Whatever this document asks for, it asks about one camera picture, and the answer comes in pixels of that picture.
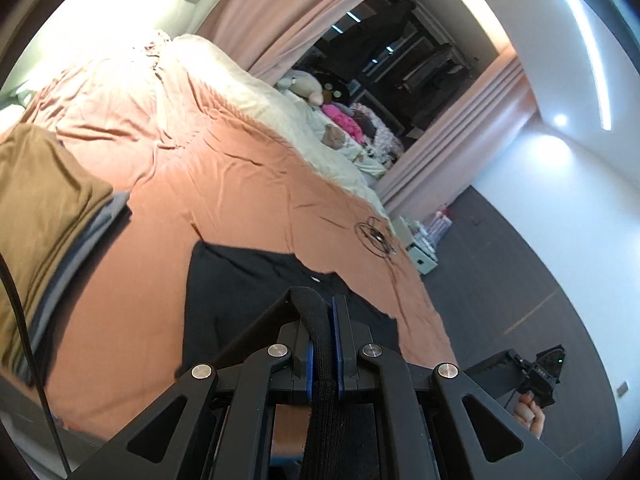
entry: stuffed animal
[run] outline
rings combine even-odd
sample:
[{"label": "stuffed animal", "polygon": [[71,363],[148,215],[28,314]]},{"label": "stuffed animal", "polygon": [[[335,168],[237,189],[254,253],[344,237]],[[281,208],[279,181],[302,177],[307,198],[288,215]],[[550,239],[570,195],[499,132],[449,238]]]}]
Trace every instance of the stuffed animal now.
[{"label": "stuffed animal", "polygon": [[345,133],[335,124],[328,124],[324,127],[324,136],[322,136],[322,143],[328,146],[332,150],[339,150],[344,146]]},{"label": "stuffed animal", "polygon": [[358,126],[358,123],[347,114],[343,114],[334,105],[322,105],[321,109],[327,117],[347,132],[358,144],[365,143],[362,130]]},{"label": "stuffed animal", "polygon": [[320,106],[324,102],[322,85],[318,79],[302,70],[289,70],[277,83],[280,90],[291,90],[294,94],[307,99],[311,104]]}]

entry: ceiling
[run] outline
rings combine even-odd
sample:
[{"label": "ceiling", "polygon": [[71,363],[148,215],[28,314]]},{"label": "ceiling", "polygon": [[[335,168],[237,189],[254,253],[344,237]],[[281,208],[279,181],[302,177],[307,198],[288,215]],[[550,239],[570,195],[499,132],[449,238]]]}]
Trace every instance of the ceiling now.
[{"label": "ceiling", "polygon": [[[567,0],[486,1],[520,57],[543,120],[640,187],[640,76],[609,29],[582,4],[609,93],[605,131],[587,47]],[[555,124],[560,115],[564,126]]]}]

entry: gray floor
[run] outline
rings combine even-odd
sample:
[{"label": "gray floor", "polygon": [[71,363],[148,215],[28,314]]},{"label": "gray floor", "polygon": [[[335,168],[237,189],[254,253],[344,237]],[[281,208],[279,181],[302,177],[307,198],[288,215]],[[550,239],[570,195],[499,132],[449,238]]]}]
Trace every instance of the gray floor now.
[{"label": "gray floor", "polygon": [[533,250],[474,188],[452,205],[454,225],[438,245],[424,285],[460,365],[504,349],[533,360],[564,345],[567,358],[546,409],[542,441],[583,480],[605,479],[620,460],[620,425],[593,343],[564,292]]}]

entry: finger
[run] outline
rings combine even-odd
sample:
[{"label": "finger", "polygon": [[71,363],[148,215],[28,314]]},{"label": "finger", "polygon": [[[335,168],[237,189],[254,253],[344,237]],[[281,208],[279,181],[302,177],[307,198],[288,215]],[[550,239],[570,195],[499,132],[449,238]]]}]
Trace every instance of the finger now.
[{"label": "finger", "polygon": [[544,429],[545,429],[545,420],[544,419],[540,420],[537,417],[533,419],[533,422],[529,427],[529,431],[537,439],[540,439],[540,436],[542,435],[542,430]]},{"label": "finger", "polygon": [[531,392],[522,394],[520,397],[518,397],[518,402],[523,403],[525,406],[530,406],[533,402],[533,394]]},{"label": "finger", "polygon": [[531,423],[531,433],[533,433],[536,438],[540,438],[542,430],[545,428],[545,412],[543,412],[535,402],[531,405],[530,409],[535,415]]},{"label": "finger", "polygon": [[530,422],[527,422],[526,420],[524,420],[520,415],[518,415],[517,413],[514,413],[513,418],[521,425],[523,425],[525,428],[530,429],[531,424]]},{"label": "finger", "polygon": [[540,408],[540,406],[538,406],[536,402],[532,401],[531,404],[529,405],[529,409],[533,412],[533,414],[536,417],[541,416],[542,419],[544,420],[545,413],[542,411],[542,408]]},{"label": "finger", "polygon": [[523,404],[522,402],[518,402],[516,404],[515,410],[514,412],[517,415],[520,415],[524,420],[526,420],[527,422],[531,422],[533,420],[533,418],[536,416],[530,409],[529,406],[527,406],[526,404]]}]

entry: black cable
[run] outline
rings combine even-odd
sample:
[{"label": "black cable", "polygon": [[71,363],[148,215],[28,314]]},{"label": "black cable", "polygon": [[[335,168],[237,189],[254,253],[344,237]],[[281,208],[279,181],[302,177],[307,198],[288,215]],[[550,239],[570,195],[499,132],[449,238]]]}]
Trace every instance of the black cable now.
[{"label": "black cable", "polygon": [[385,235],[375,227],[376,222],[379,222],[379,220],[375,216],[370,216],[366,222],[358,222],[354,226],[354,230],[358,235],[358,239],[370,253],[386,259],[391,257],[392,254],[396,254],[396,250]]},{"label": "black cable", "polygon": [[513,396],[514,396],[515,394],[516,394],[516,390],[513,390],[513,391],[511,392],[511,395],[509,396],[509,400],[507,400],[507,402],[506,402],[506,403],[505,403],[505,405],[504,405],[504,409],[505,409],[505,410],[507,409],[507,406],[509,405],[509,403],[511,402],[511,399],[513,399]]},{"label": "black cable", "polygon": [[0,253],[0,281],[2,281],[2,284],[4,285],[4,290],[6,290],[6,294],[9,297],[9,303],[11,303],[11,308],[14,310],[15,320],[18,325],[18,332],[20,334],[20,341],[22,343],[22,349],[24,350],[24,355],[27,358],[29,370],[31,371],[31,376],[33,377],[33,382],[35,383],[36,390],[38,391],[40,404],[42,406],[42,410],[44,411],[45,418],[47,419],[47,424],[49,425],[51,436],[53,437],[53,441],[56,444],[56,449],[58,450],[58,454],[60,455],[60,460],[62,461],[62,465],[65,468],[66,475],[69,476],[71,475],[69,460],[66,458],[65,450],[62,447],[62,442],[60,442],[58,428],[56,428],[56,423],[53,420],[53,415],[51,415],[49,402],[47,401],[47,396],[44,393],[42,381],[40,380],[40,376],[38,374],[36,359],[33,357],[33,351],[31,350],[31,341],[29,339],[27,321],[24,319],[24,311],[22,310],[22,303],[20,302],[20,295],[18,295],[18,290],[15,287],[14,279],[9,272],[9,267],[6,264],[2,253]]}]

